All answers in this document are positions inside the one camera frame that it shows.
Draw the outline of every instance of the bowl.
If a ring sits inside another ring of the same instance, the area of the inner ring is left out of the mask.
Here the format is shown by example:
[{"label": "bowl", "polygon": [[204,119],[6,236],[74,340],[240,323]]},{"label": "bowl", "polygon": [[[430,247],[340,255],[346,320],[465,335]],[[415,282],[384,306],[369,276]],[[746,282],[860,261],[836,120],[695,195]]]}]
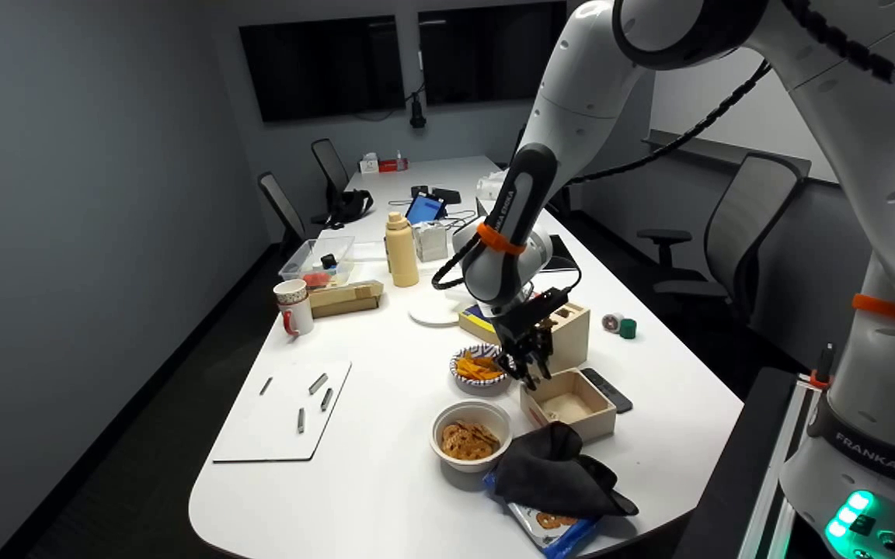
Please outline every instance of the bowl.
[{"label": "bowl", "polygon": [[509,377],[497,363],[501,347],[497,346],[473,346],[453,353],[452,377],[460,389],[497,389],[507,386]]},{"label": "bowl", "polygon": [[509,442],[509,415],[484,399],[460,399],[440,410],[432,424],[435,452],[458,472],[488,472],[488,465],[507,452]]}]

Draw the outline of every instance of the black cloth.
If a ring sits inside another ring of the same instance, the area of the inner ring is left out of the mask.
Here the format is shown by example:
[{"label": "black cloth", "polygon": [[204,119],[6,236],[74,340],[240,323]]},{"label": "black cloth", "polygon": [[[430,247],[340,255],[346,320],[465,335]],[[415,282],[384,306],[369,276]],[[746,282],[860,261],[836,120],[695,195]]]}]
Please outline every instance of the black cloth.
[{"label": "black cloth", "polygon": [[493,497],[552,515],[638,515],[614,486],[614,472],[582,452],[582,437],[567,421],[512,437],[493,465]]}]

